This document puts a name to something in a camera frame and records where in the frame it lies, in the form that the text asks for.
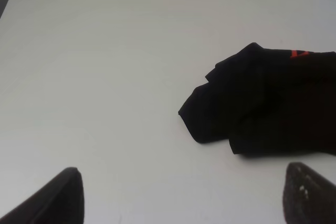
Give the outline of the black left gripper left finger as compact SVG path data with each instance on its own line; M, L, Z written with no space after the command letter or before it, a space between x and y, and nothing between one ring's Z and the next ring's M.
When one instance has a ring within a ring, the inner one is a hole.
M84 223L85 197L80 171L65 168L39 191L1 217L1 223Z

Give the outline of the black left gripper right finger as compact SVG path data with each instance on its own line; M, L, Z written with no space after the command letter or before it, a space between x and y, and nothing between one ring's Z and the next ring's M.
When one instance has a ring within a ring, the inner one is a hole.
M289 163L282 205L286 223L335 223L335 184L304 163Z

